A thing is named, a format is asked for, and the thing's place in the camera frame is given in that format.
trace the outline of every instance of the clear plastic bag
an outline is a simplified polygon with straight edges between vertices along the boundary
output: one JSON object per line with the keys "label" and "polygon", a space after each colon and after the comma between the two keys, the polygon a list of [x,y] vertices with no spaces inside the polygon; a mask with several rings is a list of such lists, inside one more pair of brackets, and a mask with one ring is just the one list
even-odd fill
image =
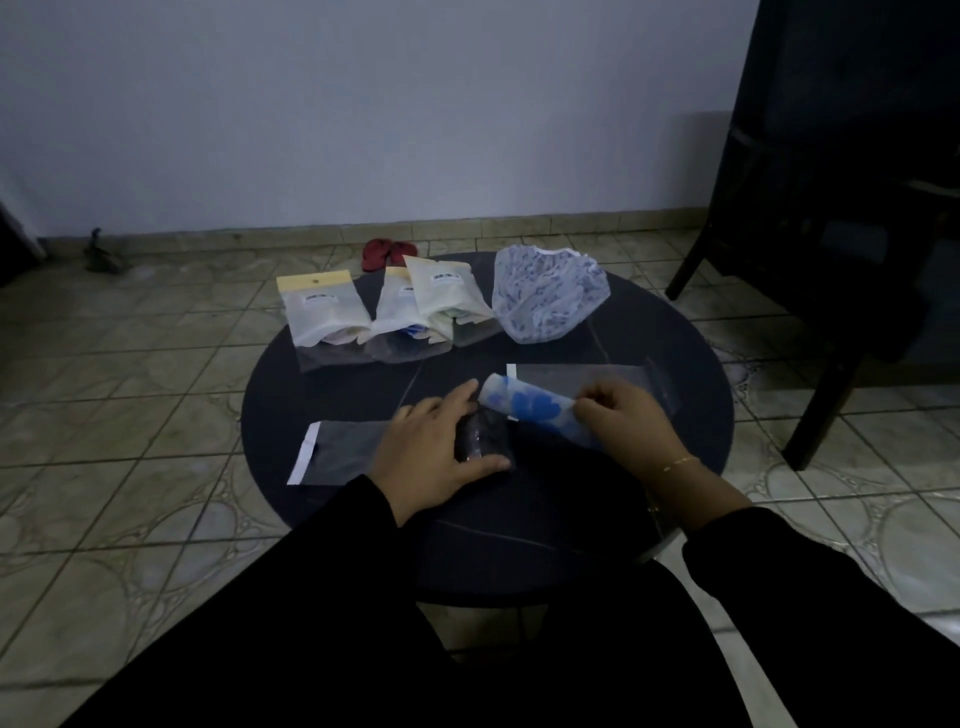
{"label": "clear plastic bag", "polygon": [[496,254],[492,308],[518,344],[559,339],[609,296],[606,272],[586,255],[524,245]]}

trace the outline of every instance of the yellow label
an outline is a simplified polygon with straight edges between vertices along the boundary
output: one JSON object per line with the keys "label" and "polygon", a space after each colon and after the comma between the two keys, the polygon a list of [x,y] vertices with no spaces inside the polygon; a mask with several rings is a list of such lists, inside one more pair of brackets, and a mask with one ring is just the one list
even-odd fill
{"label": "yellow label", "polygon": [[330,271],[329,273],[307,273],[302,276],[280,276],[276,279],[276,288],[283,291],[301,291],[304,288],[323,288],[328,285],[350,283],[350,271]]}

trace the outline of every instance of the person's left hand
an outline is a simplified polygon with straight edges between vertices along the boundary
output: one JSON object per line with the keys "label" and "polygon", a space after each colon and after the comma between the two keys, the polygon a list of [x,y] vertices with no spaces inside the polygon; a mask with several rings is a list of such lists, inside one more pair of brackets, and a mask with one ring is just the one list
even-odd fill
{"label": "person's left hand", "polygon": [[476,388],[477,380],[471,379],[443,399],[430,397],[396,411],[368,477],[387,497],[397,525],[446,502],[467,483],[510,469],[510,460],[503,455],[465,463],[453,457],[457,423],[476,409],[476,402],[469,401]]}

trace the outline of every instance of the chair leg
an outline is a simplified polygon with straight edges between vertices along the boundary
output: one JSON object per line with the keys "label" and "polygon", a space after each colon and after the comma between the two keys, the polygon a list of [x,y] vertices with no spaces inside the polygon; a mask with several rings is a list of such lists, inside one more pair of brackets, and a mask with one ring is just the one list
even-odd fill
{"label": "chair leg", "polygon": [[677,273],[674,274],[670,285],[666,287],[666,297],[670,299],[670,301],[676,301],[677,297],[683,293],[684,287],[690,283],[693,274],[697,272],[697,268],[704,262],[704,258],[707,257],[707,250],[710,247],[708,236],[708,228],[704,227],[700,232],[700,237],[697,238],[697,242],[693,244],[690,252],[686,254],[684,262],[680,264],[680,268],[677,269]]}
{"label": "chair leg", "polygon": [[840,351],[830,358],[813,399],[783,449],[783,459],[795,471],[804,470],[810,464],[824,441],[830,425],[850,396],[853,378],[864,356],[863,351]]}

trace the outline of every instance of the black sleeve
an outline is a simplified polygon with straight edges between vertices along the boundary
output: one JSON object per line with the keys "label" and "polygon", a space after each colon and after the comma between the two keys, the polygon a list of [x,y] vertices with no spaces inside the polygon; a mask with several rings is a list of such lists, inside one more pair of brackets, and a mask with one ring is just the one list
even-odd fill
{"label": "black sleeve", "polygon": [[154,723],[181,721],[207,709],[246,721],[254,710],[278,716],[280,706],[316,710],[352,699],[353,692],[324,688],[355,688],[371,665],[385,667],[393,655],[408,670],[448,667],[414,600],[399,534],[387,499],[356,478],[65,725],[128,724],[144,713]]}
{"label": "black sleeve", "polygon": [[[899,606],[851,557],[775,513],[748,508],[708,524],[690,537],[684,559],[801,728],[933,725],[955,712],[960,647]],[[921,718],[927,714],[935,721]]]}

